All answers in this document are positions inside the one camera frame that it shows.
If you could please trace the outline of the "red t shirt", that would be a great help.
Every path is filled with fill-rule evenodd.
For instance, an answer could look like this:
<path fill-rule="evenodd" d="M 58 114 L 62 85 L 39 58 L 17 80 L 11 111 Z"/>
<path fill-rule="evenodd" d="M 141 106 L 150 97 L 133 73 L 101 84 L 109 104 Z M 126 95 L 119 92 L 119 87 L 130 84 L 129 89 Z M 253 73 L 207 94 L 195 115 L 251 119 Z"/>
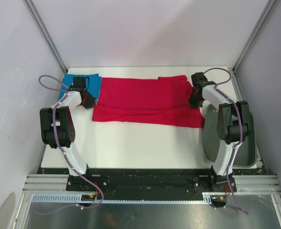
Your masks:
<path fill-rule="evenodd" d="M 202 128 L 205 119 L 200 110 L 188 104 L 192 88 L 185 75 L 103 78 L 92 120 Z"/>

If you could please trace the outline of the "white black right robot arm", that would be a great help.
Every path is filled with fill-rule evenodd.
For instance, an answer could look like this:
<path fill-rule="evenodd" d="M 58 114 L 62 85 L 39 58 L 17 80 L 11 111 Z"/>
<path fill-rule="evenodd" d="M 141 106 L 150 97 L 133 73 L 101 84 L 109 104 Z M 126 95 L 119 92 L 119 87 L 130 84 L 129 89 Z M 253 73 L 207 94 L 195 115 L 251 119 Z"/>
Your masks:
<path fill-rule="evenodd" d="M 254 129 L 249 123 L 249 104 L 227 95 L 219 89 L 218 84 L 209 81 L 203 72 L 193 74 L 191 80 L 190 107 L 199 108 L 204 101 L 208 101 L 218 111 L 216 132 L 220 145 L 211 167 L 213 176 L 208 179 L 208 186 L 212 191 L 220 191 L 225 181 L 229 180 L 238 149 Z"/>

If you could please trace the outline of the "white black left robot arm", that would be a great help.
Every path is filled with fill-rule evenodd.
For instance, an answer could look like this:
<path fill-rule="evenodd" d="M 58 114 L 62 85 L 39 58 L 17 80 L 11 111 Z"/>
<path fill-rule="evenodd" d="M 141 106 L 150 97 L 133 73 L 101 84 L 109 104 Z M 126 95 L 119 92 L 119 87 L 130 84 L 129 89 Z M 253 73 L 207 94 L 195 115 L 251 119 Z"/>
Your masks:
<path fill-rule="evenodd" d="M 75 76 L 70 86 L 61 90 L 63 96 L 52 106 L 40 110 L 41 138 L 45 145 L 60 150 L 68 165 L 71 176 L 79 176 L 76 184 L 87 191 L 92 188 L 93 178 L 86 175 L 87 163 L 81 157 L 76 145 L 76 131 L 72 112 L 78 106 L 91 109 L 96 104 L 96 98 L 89 93 L 90 78 Z"/>

